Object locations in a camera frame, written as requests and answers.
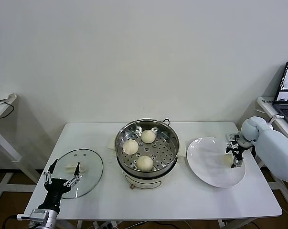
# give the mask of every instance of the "stainless steel pot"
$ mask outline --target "stainless steel pot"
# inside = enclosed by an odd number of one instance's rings
[[[176,164],[179,139],[169,126],[169,119],[165,120],[168,120],[168,124],[153,119],[136,120],[127,124],[118,132],[115,139],[117,161],[129,175],[139,179],[156,179],[167,174]],[[140,136],[144,130],[152,130],[156,134],[153,143],[142,142]],[[139,145],[139,150],[133,155],[128,155],[123,151],[123,144],[130,139],[137,141]],[[136,161],[143,155],[152,158],[152,171],[137,169]]]

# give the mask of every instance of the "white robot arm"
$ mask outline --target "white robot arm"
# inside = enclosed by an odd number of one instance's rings
[[[257,155],[277,178],[288,182],[288,139],[260,117],[244,121],[237,143],[244,148],[254,145]]]

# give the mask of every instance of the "glass lid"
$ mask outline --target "glass lid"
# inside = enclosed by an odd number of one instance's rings
[[[101,178],[102,159],[98,153],[90,149],[77,149],[62,156],[56,164],[52,177],[70,180],[78,162],[80,162],[80,181],[71,191],[62,195],[63,199],[75,199],[85,195]]]

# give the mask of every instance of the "white table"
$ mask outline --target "white table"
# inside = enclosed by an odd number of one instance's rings
[[[7,103],[12,104],[17,98],[16,94],[9,97]],[[0,116],[6,111],[12,109],[8,104],[0,104]],[[9,142],[0,134],[0,145],[5,149],[4,154],[33,182],[37,183],[40,177],[39,173],[32,168],[28,162],[9,144]],[[13,173],[6,173],[0,182],[0,197],[3,192],[33,192],[35,185],[8,184]]]
[[[278,114],[278,111],[273,107],[273,97],[259,97],[256,100],[259,105],[257,111],[266,113],[269,117]],[[283,118],[276,119],[274,123],[278,126],[281,132],[288,138],[288,123]]]
[[[278,114],[278,111],[273,107],[273,98],[272,97],[259,97],[256,100],[258,107],[256,108],[257,111],[266,113],[270,118],[274,115]],[[277,127],[280,129],[283,135],[285,135],[288,138],[288,123],[285,119],[279,118],[274,121],[274,123],[277,125]],[[258,163],[260,167],[264,165],[263,162]],[[286,202],[288,203],[288,189],[286,185],[275,177],[273,174],[271,174],[274,182],[269,182],[269,186],[272,190],[280,190],[283,194]]]
[[[88,148],[100,154],[104,173],[98,185],[77,199],[62,199],[58,219],[63,220],[200,220],[237,219],[225,228],[238,228],[258,217],[282,214],[268,183],[250,152],[244,152],[246,175],[231,188],[216,188],[202,182],[185,164],[185,148],[203,136],[219,137],[236,133],[232,122],[171,123],[181,154],[166,183],[152,190],[130,189],[109,142],[125,123],[66,124],[47,162],[49,165],[67,152]],[[44,200],[43,177],[25,210],[30,214]]]

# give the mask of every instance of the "white plate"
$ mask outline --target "white plate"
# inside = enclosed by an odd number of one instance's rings
[[[192,171],[209,185],[238,185],[245,177],[245,162],[241,167],[230,168],[224,162],[225,149],[226,142],[218,138],[198,138],[187,149],[187,162]]]

